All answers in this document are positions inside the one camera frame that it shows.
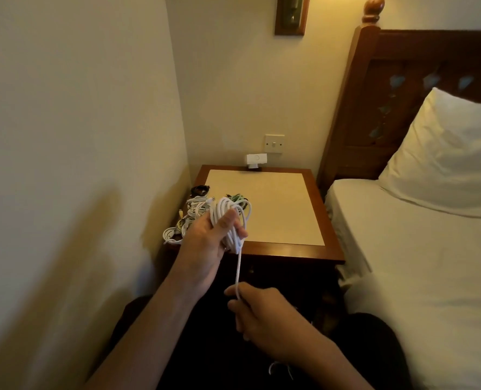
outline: wooden headboard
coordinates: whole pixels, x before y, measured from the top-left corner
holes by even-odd
[[[377,179],[426,95],[438,87],[481,102],[481,31],[381,30],[385,0],[369,0],[356,28],[318,173]]]

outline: wall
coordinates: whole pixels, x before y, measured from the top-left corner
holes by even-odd
[[[78,388],[188,187],[165,0],[0,0],[0,389]]]
[[[285,134],[269,164],[317,172],[366,0],[311,0],[303,38],[274,37],[276,0],[167,0],[192,177],[242,164]],[[387,0],[383,28],[480,29],[481,0]]]

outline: right hand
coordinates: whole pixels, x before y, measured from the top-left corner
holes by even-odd
[[[224,294],[235,296],[235,285]],[[277,361],[299,366],[311,342],[314,345],[327,340],[277,289],[240,282],[239,294],[249,306],[243,301],[228,302],[228,309],[236,316],[237,331]]]

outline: white bed sheet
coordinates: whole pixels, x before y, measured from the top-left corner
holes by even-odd
[[[350,313],[386,321],[425,388],[481,389],[481,219],[336,181],[326,207],[346,254]]]

